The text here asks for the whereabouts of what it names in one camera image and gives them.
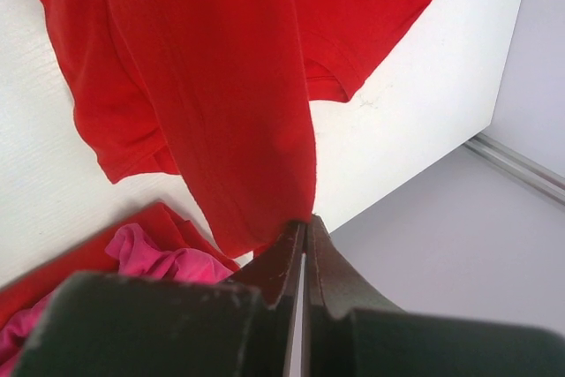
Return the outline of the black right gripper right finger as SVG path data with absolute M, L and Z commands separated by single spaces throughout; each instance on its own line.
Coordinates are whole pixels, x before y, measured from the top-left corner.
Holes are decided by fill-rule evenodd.
M 305 232 L 305 375 L 562 376 L 564 339 L 542 328 L 405 312 Z

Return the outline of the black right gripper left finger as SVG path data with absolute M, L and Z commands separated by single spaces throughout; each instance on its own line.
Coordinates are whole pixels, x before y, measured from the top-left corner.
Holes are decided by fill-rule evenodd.
M 286 376 L 305 226 L 217 284 L 80 272 L 53 293 L 17 376 Z

